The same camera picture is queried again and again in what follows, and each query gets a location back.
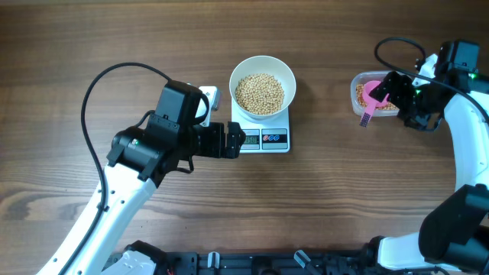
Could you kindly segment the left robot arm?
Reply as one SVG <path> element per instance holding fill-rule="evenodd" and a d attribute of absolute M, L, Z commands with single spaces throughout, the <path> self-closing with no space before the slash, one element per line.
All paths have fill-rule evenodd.
<path fill-rule="evenodd" d="M 210 111 L 200 89 L 171 80 L 146 128 L 131 126 L 114 136 L 96 191 L 40 273 L 101 273 L 129 222 L 168 173 L 182 170 L 181 160 L 238 157 L 245 142 L 240 124 L 204 125 L 200 105 Z"/>

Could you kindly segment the pink plastic measuring scoop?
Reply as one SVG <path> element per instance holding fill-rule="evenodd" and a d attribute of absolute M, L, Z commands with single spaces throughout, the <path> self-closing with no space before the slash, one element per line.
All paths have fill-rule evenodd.
<path fill-rule="evenodd" d="M 366 106 L 364 107 L 363 115 L 361 116 L 360 126 L 367 127 L 368 122 L 374 115 L 376 107 L 384 107 L 387 105 L 387 95 L 382 101 L 378 101 L 375 98 L 370 97 L 370 92 L 376 89 L 381 84 L 381 81 L 372 80 L 364 84 L 363 92 L 361 94 Z"/>

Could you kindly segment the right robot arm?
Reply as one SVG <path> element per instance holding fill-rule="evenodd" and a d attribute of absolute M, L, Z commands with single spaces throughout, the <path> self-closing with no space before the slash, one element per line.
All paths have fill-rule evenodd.
<path fill-rule="evenodd" d="M 477 68 L 475 42 L 446 41 L 409 72 L 381 57 L 390 72 L 366 92 L 365 126 L 374 103 L 389 102 L 407 128 L 435 131 L 445 120 L 455 157 L 455 191 L 423 220 L 417 233 L 379 237 L 374 262 L 391 273 L 488 272 L 488 77 Z"/>

